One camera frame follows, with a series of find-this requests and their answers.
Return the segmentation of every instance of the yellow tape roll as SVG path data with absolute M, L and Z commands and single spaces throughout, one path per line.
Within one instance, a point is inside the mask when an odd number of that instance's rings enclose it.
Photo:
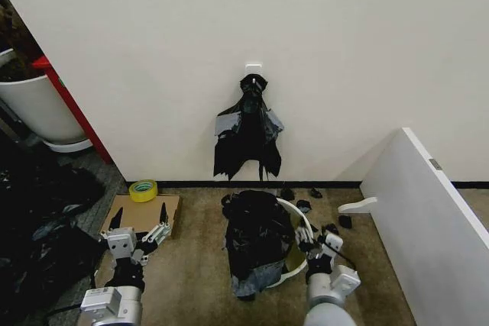
M 149 202 L 158 195 L 158 187 L 152 179 L 143 179 L 129 187 L 129 195 L 133 202 Z

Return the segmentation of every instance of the white planter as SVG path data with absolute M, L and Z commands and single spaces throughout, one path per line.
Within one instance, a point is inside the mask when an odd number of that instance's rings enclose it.
M 13 49 L 0 53 L 0 66 L 14 58 Z M 20 82 L 0 81 L 0 98 L 51 146 L 64 146 L 86 139 L 83 129 L 47 76 Z

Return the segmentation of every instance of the black baseboard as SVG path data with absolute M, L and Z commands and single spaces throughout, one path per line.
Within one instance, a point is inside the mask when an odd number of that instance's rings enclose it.
M 126 181 L 129 187 L 134 181 Z M 241 188 L 251 187 L 256 189 L 281 189 L 283 187 L 296 187 L 310 189 L 358 189 L 361 181 L 157 181 L 160 188 L 183 187 L 216 187 L 216 188 Z M 454 181 L 457 189 L 489 189 L 488 181 Z
M 489 181 L 453 181 L 456 189 L 489 189 Z

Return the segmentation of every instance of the cardboard sheet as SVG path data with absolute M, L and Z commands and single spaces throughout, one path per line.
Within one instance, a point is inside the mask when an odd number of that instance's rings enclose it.
M 168 222 L 171 225 L 171 232 L 167 238 L 170 239 L 180 206 L 180 197 L 178 195 L 159 195 L 149 202 L 133 202 L 129 195 L 117 195 L 114 198 L 102 230 L 108 230 L 108 226 L 114 215 L 117 214 L 120 208 L 123 208 L 121 228 L 133 227 L 136 232 L 150 231 L 160 221 L 161 206 L 163 203 L 166 204 Z

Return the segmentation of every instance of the white wall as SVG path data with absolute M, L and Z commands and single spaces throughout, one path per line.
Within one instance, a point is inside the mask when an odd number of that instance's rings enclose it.
M 250 60 L 286 126 L 279 179 L 362 179 L 409 125 L 451 179 L 489 180 L 487 0 L 12 2 L 128 180 L 212 179 Z

